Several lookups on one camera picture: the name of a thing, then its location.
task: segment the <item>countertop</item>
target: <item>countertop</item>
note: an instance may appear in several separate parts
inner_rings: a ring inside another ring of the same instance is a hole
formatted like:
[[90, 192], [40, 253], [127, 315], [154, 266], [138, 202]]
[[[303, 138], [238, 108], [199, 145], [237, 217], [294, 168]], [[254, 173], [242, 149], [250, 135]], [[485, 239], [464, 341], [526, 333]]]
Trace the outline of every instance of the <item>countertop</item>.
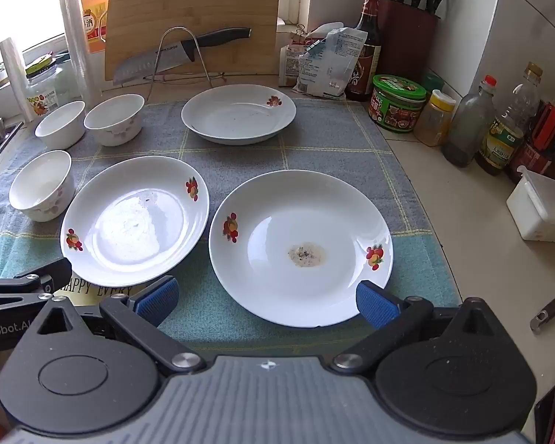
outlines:
[[[229, 83], [278, 88], [274, 75], [227, 78]], [[213, 84], [223, 82], [214, 80]], [[189, 84], [156, 83], [148, 103], [189, 99], [207, 88], [204, 80]], [[146, 97], [148, 84], [109, 90], [105, 97], [122, 93]], [[0, 158], [0, 168], [12, 155], [16, 142], [30, 134], [31, 127], [24, 129]], [[520, 238], [505, 203], [514, 189], [507, 176], [492, 177], [476, 163], [458, 169], [445, 160], [439, 148], [423, 145], [412, 134], [380, 131], [430, 218], [461, 297], [481, 297], [493, 309], [536, 376], [537, 398], [543, 396], [555, 384], [555, 319], [538, 336], [530, 331], [529, 323], [555, 298], [555, 243]], [[6, 357], [0, 354], [0, 365]], [[524, 433], [534, 440], [531, 418]]]

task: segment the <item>plate with fruit design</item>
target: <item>plate with fruit design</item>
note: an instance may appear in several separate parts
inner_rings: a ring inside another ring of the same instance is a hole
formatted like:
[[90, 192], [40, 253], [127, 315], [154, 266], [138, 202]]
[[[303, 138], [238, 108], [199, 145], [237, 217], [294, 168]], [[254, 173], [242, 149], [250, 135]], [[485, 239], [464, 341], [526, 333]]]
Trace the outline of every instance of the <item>plate with fruit design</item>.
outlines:
[[307, 170], [266, 173], [232, 191], [212, 220], [209, 254], [238, 304], [291, 327], [356, 316], [358, 283], [384, 288], [393, 264], [376, 206], [346, 182]]
[[296, 116], [292, 99], [261, 85], [224, 85], [185, 104], [181, 118], [200, 137], [222, 145], [262, 142], [286, 128]]
[[136, 285], [181, 262], [208, 215], [208, 188], [193, 167], [171, 157], [132, 158], [99, 173], [74, 197], [61, 251], [90, 283]]

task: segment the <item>blue textured pad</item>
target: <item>blue textured pad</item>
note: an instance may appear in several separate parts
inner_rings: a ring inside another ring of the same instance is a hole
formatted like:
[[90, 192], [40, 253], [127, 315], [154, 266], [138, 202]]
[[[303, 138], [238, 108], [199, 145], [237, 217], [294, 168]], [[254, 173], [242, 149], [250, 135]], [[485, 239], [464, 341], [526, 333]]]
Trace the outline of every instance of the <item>blue textured pad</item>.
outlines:
[[170, 279], [139, 302], [136, 302], [134, 310], [140, 317], [158, 327], [177, 307], [178, 303], [179, 283], [177, 279]]
[[362, 282], [356, 289], [356, 305], [364, 319], [375, 329], [386, 326], [401, 313], [395, 304]]

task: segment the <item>soy sauce bottle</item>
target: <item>soy sauce bottle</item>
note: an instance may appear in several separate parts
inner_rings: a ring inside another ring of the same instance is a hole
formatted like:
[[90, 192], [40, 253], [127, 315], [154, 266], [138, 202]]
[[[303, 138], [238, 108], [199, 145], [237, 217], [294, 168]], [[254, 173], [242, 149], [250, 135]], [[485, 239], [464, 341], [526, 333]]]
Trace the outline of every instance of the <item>soy sauce bottle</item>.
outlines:
[[372, 78], [376, 73], [380, 56], [381, 39], [378, 29], [378, 2], [379, 0], [364, 0], [360, 22], [356, 26], [357, 30], [368, 33], [368, 37], [347, 84], [346, 96], [350, 100], [358, 102], [365, 102], [370, 98]]

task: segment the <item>cutting board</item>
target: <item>cutting board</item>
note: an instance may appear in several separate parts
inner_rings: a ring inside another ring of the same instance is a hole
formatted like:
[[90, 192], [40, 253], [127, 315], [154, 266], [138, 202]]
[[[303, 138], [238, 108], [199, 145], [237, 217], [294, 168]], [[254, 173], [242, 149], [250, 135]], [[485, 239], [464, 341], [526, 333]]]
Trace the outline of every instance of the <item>cutting board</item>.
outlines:
[[[252, 29], [248, 40], [202, 49], [208, 71], [269, 74], [275, 61], [278, 0], [109, 0], [105, 79], [128, 57], [158, 49], [163, 33], [186, 26], [195, 35], [231, 26]], [[190, 38], [184, 31], [167, 35], [165, 44]], [[199, 58], [165, 73], [201, 73]]]

